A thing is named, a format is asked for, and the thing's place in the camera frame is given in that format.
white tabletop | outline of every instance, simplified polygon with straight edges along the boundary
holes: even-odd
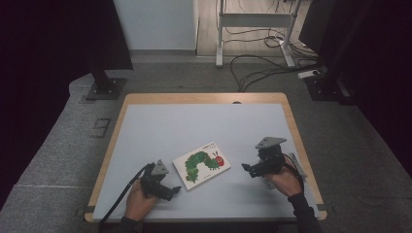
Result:
[[[170,173],[162,181],[181,186],[169,202],[159,200],[146,221],[273,220],[294,217],[292,205],[278,190],[252,179],[241,163],[256,164],[255,145],[263,137],[286,138],[284,153],[299,154],[280,104],[155,104],[129,105],[122,122],[93,219],[101,219],[121,191],[147,163],[163,161]],[[172,160],[215,142],[231,168],[187,191]],[[305,183],[309,205],[319,216]],[[125,198],[111,214],[120,219]]]

wooden table edge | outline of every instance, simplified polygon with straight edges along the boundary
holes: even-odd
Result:
[[[119,136],[121,124],[124,119],[127,106],[131,104],[232,104],[238,101],[245,104],[282,104],[282,108],[285,112],[285,117],[288,123],[288,127],[291,130],[296,150],[299,154],[301,166],[305,173],[308,175],[306,181],[312,190],[316,204],[324,205],[321,192],[319,191],[318,184],[313,174],[312,167],[310,165],[306,150],[303,146],[303,142],[300,138],[300,134],[297,129],[296,122],[292,114],[291,106],[287,96],[280,92],[261,92],[261,93],[133,93],[128,94],[124,98],[119,118],[116,123],[115,129],[112,134],[109,146],[106,151],[106,155],[103,159],[103,163],[94,185],[93,192],[91,193],[88,201],[88,207],[94,208],[100,189],[106,176],[107,168],[112,158],[113,150],[115,148],[116,139]],[[85,213],[85,220],[88,222],[96,222],[92,219],[93,212]],[[319,220],[327,217],[326,211],[320,211]]]

caterpillar illustration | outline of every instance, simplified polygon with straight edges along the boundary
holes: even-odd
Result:
[[[220,156],[218,156],[218,152],[216,151],[213,155],[215,158],[211,158],[205,151],[192,154],[186,161],[186,171],[188,172],[186,180],[188,182],[196,183],[198,177],[197,174],[199,173],[197,164],[199,163],[204,163],[210,170],[216,170],[222,167],[224,165],[224,161]]]

white wall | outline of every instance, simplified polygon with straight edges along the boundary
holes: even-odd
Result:
[[[195,50],[197,0],[114,0],[130,50]]]

green caterpillar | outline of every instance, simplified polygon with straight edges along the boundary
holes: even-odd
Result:
[[[186,180],[188,182],[196,182],[198,177],[197,174],[199,173],[199,169],[197,169],[197,164],[202,162],[208,168],[210,168],[210,170],[216,170],[221,166],[216,160],[216,158],[210,158],[209,154],[207,154],[207,152],[205,151],[200,151],[195,154],[192,154],[186,161],[186,171],[188,172]]]

